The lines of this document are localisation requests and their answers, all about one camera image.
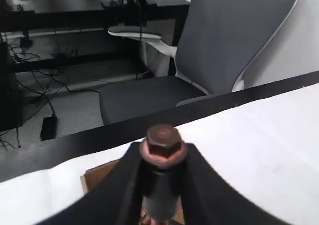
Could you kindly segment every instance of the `gray chair backrest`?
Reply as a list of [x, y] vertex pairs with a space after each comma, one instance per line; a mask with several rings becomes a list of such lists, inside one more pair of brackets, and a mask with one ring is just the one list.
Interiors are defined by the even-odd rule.
[[192, 0], [176, 66], [210, 94], [232, 91], [296, 0]]

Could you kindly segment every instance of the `hex bolt head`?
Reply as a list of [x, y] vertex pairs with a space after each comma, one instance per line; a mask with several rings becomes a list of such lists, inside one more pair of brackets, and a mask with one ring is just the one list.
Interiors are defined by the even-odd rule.
[[159, 124], [148, 129], [147, 146], [149, 153], [169, 158], [181, 150], [182, 139], [179, 131], [171, 125]]

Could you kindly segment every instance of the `black desk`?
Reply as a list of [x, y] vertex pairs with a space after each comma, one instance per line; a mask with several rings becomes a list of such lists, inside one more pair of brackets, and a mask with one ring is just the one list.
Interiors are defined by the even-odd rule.
[[319, 71], [243, 91], [202, 100], [108, 126], [91, 129], [28, 148], [0, 153], [0, 182], [41, 169], [52, 168], [69, 159], [103, 151], [142, 138], [151, 125], [188, 123], [258, 99], [292, 91], [319, 82]]
[[[23, 5], [26, 12], [9, 12], [1, 14], [0, 32], [26, 31], [34, 29], [48, 29], [61, 27], [92, 28], [109, 27], [116, 22], [124, 22], [124, 17], [118, 9], [109, 8], [103, 10], [100, 2], [105, 0], [12, 0], [15, 5]], [[150, 20], [176, 19], [173, 46], [177, 46], [184, 23], [187, 17], [189, 3], [185, 0], [151, 0], [157, 3], [157, 7], [145, 11], [146, 18]], [[36, 69], [55, 68], [56, 64], [73, 65], [85, 62], [104, 61], [116, 59], [123, 56], [123, 53], [115, 52], [108, 54], [84, 56], [78, 58], [67, 58], [64, 61], [47, 60], [28, 62], [16, 66], [14, 72], [23, 72]], [[176, 70], [173, 60], [170, 62], [169, 74], [175, 75]]]
[[[5, 23], [0, 24], [0, 31], [114, 24], [115, 16], [120, 16], [111, 8], [105, 13], [100, 4], [101, 1], [104, 0], [13, 0], [15, 5], [22, 4], [26, 11], [34, 11], [34, 13], [24, 16], [17, 12], [2, 15], [1, 18]], [[152, 1], [158, 6], [148, 11], [148, 20], [181, 18], [181, 13], [185, 16], [185, 12], [188, 11], [189, 3], [185, 0]]]

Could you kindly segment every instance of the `white table surface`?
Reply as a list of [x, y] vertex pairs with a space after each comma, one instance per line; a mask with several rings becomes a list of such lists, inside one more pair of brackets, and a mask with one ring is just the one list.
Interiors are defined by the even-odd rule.
[[[178, 127], [237, 191], [291, 224], [319, 224], [319, 84]], [[83, 196], [80, 176], [129, 144], [0, 183], [0, 224], [29, 225]]]

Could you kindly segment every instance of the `chair seat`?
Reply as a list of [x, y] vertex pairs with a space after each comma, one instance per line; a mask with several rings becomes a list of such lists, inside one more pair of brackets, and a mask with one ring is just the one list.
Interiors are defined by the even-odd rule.
[[186, 81], [157, 77], [106, 85], [100, 92], [104, 124], [111, 124], [175, 107], [179, 102], [205, 95]]

